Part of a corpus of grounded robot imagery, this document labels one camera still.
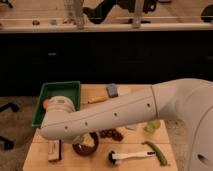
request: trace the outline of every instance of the small item on table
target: small item on table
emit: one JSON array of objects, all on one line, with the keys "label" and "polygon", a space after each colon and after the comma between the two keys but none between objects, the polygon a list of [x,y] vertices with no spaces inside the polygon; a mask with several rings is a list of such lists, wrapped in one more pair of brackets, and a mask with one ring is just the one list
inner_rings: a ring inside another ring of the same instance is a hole
[{"label": "small item on table", "polygon": [[79,154],[80,156],[89,156],[92,155],[98,148],[99,145],[99,140],[98,140],[98,135],[96,133],[90,133],[91,138],[93,139],[93,142],[89,142],[90,138],[86,136],[87,142],[83,142],[82,144],[73,144],[73,150]]},{"label": "small item on table", "polygon": [[138,124],[132,124],[132,125],[127,125],[125,126],[126,129],[132,130],[132,131],[136,131],[138,127]]},{"label": "small item on table", "polygon": [[118,96],[123,96],[123,95],[131,93],[132,90],[129,86],[121,85],[121,86],[118,86],[117,91],[118,91]]},{"label": "small item on table", "polygon": [[156,156],[157,156],[161,166],[168,166],[169,165],[166,157],[164,156],[162,151],[157,147],[157,145],[155,145],[153,142],[150,142],[150,141],[144,141],[144,142],[142,142],[142,144],[143,145],[147,144],[148,146],[150,146],[152,148],[152,150],[155,151]]},{"label": "small item on table", "polygon": [[118,97],[117,86],[114,83],[108,84],[106,86],[106,90],[109,97]]},{"label": "small item on table", "polygon": [[144,130],[146,132],[154,134],[155,131],[158,128],[160,128],[160,126],[161,126],[160,120],[152,120],[152,121],[147,122],[146,126],[144,127]]},{"label": "small item on table", "polygon": [[57,20],[56,20],[56,19],[53,19],[53,20],[50,20],[50,24],[53,25],[53,26],[55,26],[55,25],[57,25],[58,23],[57,23]]},{"label": "small item on table", "polygon": [[116,129],[102,130],[99,132],[101,138],[112,138],[115,141],[122,141],[123,135]]},{"label": "small item on table", "polygon": [[154,151],[142,151],[142,152],[134,152],[134,153],[116,153],[115,151],[111,151],[108,154],[108,160],[113,165],[120,164],[121,160],[127,158],[145,158],[155,156],[156,153]]},{"label": "small item on table", "polygon": [[61,140],[49,141],[48,161],[56,162],[61,160]]},{"label": "small item on table", "polygon": [[97,97],[92,97],[88,100],[89,104],[93,104],[93,103],[98,103],[98,102],[104,102],[108,99],[107,96],[97,96]]},{"label": "small item on table", "polygon": [[34,26],[38,26],[38,25],[40,25],[40,22],[39,22],[38,20],[33,20],[33,21],[32,21],[32,24],[33,24]]},{"label": "small item on table", "polygon": [[65,18],[62,21],[62,24],[70,24],[70,23],[72,23],[72,19],[69,19],[69,18]]}]

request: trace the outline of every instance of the wooden floor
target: wooden floor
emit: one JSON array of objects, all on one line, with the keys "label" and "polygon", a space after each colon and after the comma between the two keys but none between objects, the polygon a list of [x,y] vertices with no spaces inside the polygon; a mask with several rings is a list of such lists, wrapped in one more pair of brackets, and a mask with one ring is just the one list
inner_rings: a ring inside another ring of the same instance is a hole
[{"label": "wooden floor", "polygon": [[[58,25],[66,18],[66,0],[10,0],[14,8],[0,4],[0,22],[4,25],[32,25],[33,19],[41,24],[50,24],[56,19]],[[101,0],[84,0],[84,6],[94,8]],[[212,0],[172,0],[171,3],[158,3],[154,12],[143,14],[144,20],[152,23],[201,22],[200,14]],[[104,23],[125,23],[132,14],[114,6]],[[86,24],[91,24],[85,16]]]}]

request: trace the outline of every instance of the floor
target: floor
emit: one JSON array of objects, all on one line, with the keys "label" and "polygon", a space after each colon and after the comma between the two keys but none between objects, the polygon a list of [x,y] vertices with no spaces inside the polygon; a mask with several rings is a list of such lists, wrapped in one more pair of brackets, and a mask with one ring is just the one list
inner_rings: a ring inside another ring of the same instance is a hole
[{"label": "floor", "polygon": [[[3,143],[0,143],[0,170],[21,171],[34,135],[31,122],[37,97],[0,98],[0,106],[8,102],[17,104],[20,111],[14,113],[11,109],[7,109],[0,114],[0,135],[15,142],[15,148],[9,151],[4,151]],[[178,120],[166,121],[166,127],[173,146],[178,170],[183,171],[187,151],[187,135],[184,124]]]}]

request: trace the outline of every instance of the office chair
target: office chair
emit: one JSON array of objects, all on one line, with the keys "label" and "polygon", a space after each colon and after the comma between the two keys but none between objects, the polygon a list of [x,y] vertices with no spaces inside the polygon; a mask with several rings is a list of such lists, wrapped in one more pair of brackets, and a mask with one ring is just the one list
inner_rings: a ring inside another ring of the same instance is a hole
[{"label": "office chair", "polygon": [[205,7],[201,13],[201,19],[205,23],[213,21],[213,4]]},{"label": "office chair", "polygon": [[[17,112],[19,110],[19,107],[16,104],[7,103],[6,105],[0,107],[0,112],[4,111],[7,108],[11,108],[13,112]],[[13,147],[14,147],[13,141],[11,141],[3,136],[0,136],[0,141],[2,141],[4,143],[4,150],[13,149]]]},{"label": "office chair", "polygon": [[9,2],[9,0],[0,0],[0,3],[8,5],[9,8],[13,8],[13,5]]}]

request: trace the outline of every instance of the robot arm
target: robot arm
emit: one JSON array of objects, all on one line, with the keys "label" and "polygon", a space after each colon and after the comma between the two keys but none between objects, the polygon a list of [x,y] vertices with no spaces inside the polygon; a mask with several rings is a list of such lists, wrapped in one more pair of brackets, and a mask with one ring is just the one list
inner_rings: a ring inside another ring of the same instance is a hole
[{"label": "robot arm", "polygon": [[213,84],[180,79],[150,85],[89,109],[48,110],[41,126],[46,139],[75,143],[80,135],[152,119],[181,119],[189,132],[187,171],[213,169]]}]

